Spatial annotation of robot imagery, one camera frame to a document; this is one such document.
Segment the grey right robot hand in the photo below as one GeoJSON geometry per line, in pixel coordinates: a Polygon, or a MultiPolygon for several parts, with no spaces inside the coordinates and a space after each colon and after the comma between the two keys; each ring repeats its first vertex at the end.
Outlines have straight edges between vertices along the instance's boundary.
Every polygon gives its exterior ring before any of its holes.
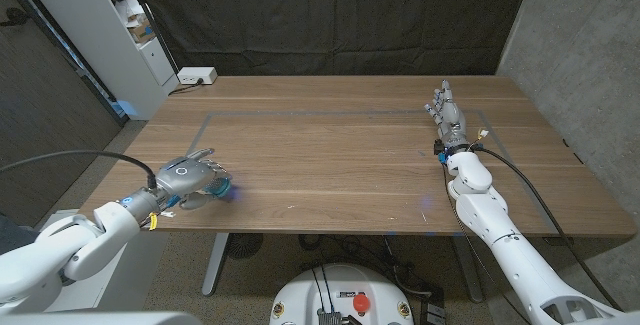
{"type": "Polygon", "coordinates": [[[455,103],[447,80],[442,81],[440,89],[434,90],[432,103],[425,104],[424,109],[437,126],[438,138],[433,145],[435,155],[446,158],[470,149],[466,118],[455,103]]]}

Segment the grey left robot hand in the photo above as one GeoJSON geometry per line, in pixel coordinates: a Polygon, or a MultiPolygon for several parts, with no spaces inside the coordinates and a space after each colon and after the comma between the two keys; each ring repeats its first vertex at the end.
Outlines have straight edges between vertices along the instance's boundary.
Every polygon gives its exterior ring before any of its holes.
{"type": "Polygon", "coordinates": [[[232,176],[209,159],[213,153],[212,148],[204,148],[170,160],[155,175],[154,189],[140,188],[118,203],[139,223],[144,223],[151,213],[159,214],[176,205],[194,210],[225,198],[231,192],[232,176]]]}

